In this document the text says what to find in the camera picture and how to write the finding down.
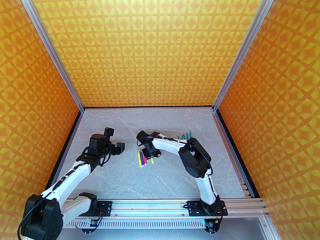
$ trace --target yellow marker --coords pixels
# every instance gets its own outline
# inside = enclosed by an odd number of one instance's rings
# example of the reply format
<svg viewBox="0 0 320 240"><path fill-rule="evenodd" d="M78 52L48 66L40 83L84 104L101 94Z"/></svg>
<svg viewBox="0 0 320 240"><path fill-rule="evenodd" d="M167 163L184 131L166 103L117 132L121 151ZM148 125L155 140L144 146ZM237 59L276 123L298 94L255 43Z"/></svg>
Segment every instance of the yellow marker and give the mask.
<svg viewBox="0 0 320 240"><path fill-rule="evenodd" d="M138 161L139 161L139 167L142 167L142 163L141 163L141 158L140 158L140 152L139 150L137 151L137 155L138 155Z"/></svg>

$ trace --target vented panel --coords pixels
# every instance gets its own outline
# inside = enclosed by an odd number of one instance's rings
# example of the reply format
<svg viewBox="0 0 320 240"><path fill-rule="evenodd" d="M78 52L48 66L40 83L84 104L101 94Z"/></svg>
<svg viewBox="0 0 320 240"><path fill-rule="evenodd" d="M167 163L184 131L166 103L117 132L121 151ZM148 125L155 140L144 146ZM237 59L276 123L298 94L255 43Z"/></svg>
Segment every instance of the vented panel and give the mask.
<svg viewBox="0 0 320 240"><path fill-rule="evenodd" d="M76 226L82 229L93 229L91 219L75 219L65 225L64 229ZM103 219L99 229L203 229L204 219Z"/></svg>

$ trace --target gray marble table surface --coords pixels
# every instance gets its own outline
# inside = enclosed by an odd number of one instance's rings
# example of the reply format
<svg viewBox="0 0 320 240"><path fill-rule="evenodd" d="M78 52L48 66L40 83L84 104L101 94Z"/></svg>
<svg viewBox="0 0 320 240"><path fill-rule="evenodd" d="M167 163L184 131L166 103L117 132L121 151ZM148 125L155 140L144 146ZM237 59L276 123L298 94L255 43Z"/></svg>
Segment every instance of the gray marble table surface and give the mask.
<svg viewBox="0 0 320 240"><path fill-rule="evenodd" d="M113 143L124 142L122 154L111 156L103 167L97 167L71 193L96 194L99 199L193 199L199 198L195 179L189 175L179 156L166 151L154 164L140 168L136 135L160 132L177 137L192 131L193 136L210 154L213 184L221 198L244 198L209 107L179 108L110 108L86 109L65 157L61 177L88 146L92 134L114 128Z"/></svg>

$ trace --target purple marker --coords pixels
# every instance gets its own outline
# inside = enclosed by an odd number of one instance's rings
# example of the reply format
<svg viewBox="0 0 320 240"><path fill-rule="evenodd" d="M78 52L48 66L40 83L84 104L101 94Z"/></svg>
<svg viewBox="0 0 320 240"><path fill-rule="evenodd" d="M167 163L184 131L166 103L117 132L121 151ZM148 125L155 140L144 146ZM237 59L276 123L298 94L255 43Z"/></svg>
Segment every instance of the purple marker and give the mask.
<svg viewBox="0 0 320 240"><path fill-rule="evenodd" d="M140 150L140 158L141 158L141 165L144 166L144 155L142 153L142 150Z"/></svg>

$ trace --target black wall edge trim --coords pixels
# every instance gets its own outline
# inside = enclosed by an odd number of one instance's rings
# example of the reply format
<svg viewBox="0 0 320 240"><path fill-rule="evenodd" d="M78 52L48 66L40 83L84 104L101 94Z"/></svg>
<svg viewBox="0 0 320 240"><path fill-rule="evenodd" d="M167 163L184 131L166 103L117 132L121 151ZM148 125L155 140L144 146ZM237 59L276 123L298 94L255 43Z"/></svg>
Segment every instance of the black wall edge trim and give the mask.
<svg viewBox="0 0 320 240"><path fill-rule="evenodd" d="M51 185L53 184L53 180L54 180L54 178L55 178L55 176L56 176L56 173L57 173L58 168L59 168L59 166L60 166L60 163L61 163L61 161L62 161L63 155L64 155L64 153L65 153L65 151L66 151L66 149L67 149L67 146L68 146L68 144L69 144L69 142L70 142L70 139L71 139L71 137L72 137L72 134L73 134L73 132L74 132L76 126L77 126L77 123L78 123L79 119L80 119L80 116L81 116L81 112L79 111L78 114L77 114L77 116L76 116L76 118L75 118L75 120L74 120L74 123L73 123L73 125L72 125L72 127L71 127L71 130L70 130L70 132L69 132L69 134L68 134L68 137L67 137L66 140L65 140L65 143L64 143L64 145L63 145L63 147L62 147L62 150L61 150L60 155L59 155L59 157L58 157L58 159L57 159L57 162L56 162L56 164L55 164L55 166L54 166L54 168L53 168L53 171L52 171L52 173L51 173L51 175L50 175L50 177L49 177L49 180L48 180L48 183L47 183L47 185L46 185L46 187L45 187L45 190L47 190L48 188L50 188Z"/></svg>
<svg viewBox="0 0 320 240"><path fill-rule="evenodd" d="M240 152L239 152L239 150L238 150L238 148L237 148L237 146L236 146L236 144L235 144L235 142L234 142L234 140L233 140L233 138L232 138L232 136L231 136L231 134L230 134L230 132L229 132L229 130L228 130L228 127L227 127L225 121L223 120L223 117L222 117L219 109L217 109L217 115L218 115L218 117L219 117L219 119L220 119L220 121L221 121L221 124L222 124L225 132L226 132L226 135L227 135L228 138L229 138L229 141L230 141L230 143L231 143L231 146L233 147L233 150L234 150L234 152L235 152L235 155L237 156L237 159L238 159L238 161L239 161L239 163L240 163L240 165L241 165L241 167L242 167L242 170L243 170L243 172L244 172L244 175L246 176L246 178L247 178L247 180L248 180L248 183L249 183L249 185L250 185L250 187L251 187L251 189L252 189L252 192L253 192L253 195L254 195L253 197L254 197L254 198L260 198L260 195L259 195L259 193L258 193L258 190L257 190L257 188L256 188L256 186L255 186L255 184L254 184L254 182L253 182L253 180L252 180L249 172L248 172L248 169L247 169L247 167L246 167L246 165L245 165L245 163L244 163L244 161L243 161L243 159L242 159L242 157L241 157L241 155L240 155Z"/></svg>
<svg viewBox="0 0 320 240"><path fill-rule="evenodd" d="M194 106L85 106L84 109L131 109L131 108L184 108L184 107L212 107L212 105Z"/></svg>

